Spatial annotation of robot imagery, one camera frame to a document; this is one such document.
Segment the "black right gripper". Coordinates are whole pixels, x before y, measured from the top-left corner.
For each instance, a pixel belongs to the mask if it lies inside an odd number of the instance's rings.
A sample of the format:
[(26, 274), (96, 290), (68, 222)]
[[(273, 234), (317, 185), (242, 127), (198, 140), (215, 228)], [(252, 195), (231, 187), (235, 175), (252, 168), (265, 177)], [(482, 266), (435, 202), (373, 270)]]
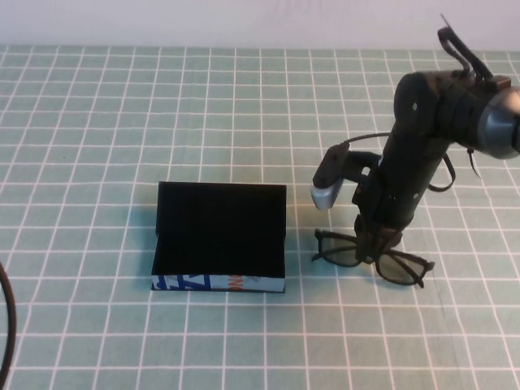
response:
[(353, 195), (359, 214), (354, 222), (357, 237), (356, 259), (371, 264), (401, 243), (406, 227), (406, 213), (399, 199), (385, 191), (367, 163), (356, 167), (360, 174)]

